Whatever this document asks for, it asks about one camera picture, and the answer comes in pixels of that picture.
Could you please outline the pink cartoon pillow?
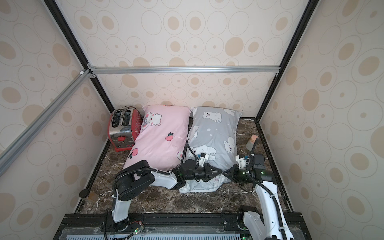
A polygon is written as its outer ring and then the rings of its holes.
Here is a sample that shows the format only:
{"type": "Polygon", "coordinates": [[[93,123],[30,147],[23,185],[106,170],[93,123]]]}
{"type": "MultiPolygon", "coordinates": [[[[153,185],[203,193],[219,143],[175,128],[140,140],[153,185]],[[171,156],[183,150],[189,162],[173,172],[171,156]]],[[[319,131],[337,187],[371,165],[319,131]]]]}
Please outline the pink cartoon pillow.
{"type": "Polygon", "coordinates": [[[151,168],[169,171],[181,163],[191,110],[182,106],[144,107],[141,131],[124,169],[146,160],[151,168]]]}

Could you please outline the grey polar bear pillow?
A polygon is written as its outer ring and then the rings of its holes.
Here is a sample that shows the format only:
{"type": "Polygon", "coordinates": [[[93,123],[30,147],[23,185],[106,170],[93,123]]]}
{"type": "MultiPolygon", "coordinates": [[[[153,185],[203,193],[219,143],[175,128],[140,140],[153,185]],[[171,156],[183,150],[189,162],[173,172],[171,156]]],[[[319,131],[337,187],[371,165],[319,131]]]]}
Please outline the grey polar bear pillow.
{"type": "Polygon", "coordinates": [[[210,166],[222,171],[229,170],[237,163],[236,132],[242,113],[235,110],[195,107],[191,108],[193,125],[187,141],[193,154],[208,155],[205,161],[210,166]]]}

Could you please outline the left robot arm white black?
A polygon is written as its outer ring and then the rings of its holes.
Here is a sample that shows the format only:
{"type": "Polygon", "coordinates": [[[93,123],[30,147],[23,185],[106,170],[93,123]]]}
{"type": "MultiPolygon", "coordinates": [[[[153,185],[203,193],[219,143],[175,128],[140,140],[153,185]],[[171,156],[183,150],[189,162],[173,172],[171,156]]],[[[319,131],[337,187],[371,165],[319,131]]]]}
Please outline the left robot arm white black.
{"type": "Polygon", "coordinates": [[[206,163],[208,154],[195,154],[188,143],[181,156],[181,164],[165,172],[150,168],[148,161],[142,160],[120,171],[112,184],[112,219],[116,225],[129,219],[132,199],[150,186],[178,190],[188,181],[209,182],[222,174],[222,170],[206,163]]]}

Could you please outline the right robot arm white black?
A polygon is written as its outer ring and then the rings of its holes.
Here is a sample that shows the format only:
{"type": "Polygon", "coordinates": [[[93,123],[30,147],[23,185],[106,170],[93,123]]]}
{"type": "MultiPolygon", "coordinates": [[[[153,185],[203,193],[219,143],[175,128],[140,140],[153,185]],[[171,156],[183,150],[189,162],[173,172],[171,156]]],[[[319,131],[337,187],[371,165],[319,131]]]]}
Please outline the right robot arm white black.
{"type": "Polygon", "coordinates": [[[237,164],[223,175],[236,184],[253,185],[259,198],[262,212],[260,214],[244,211],[243,224],[254,240],[293,240],[289,226],[279,201],[278,186],[274,173],[266,170],[265,157],[255,154],[256,138],[250,155],[245,158],[236,157],[237,164]]]}

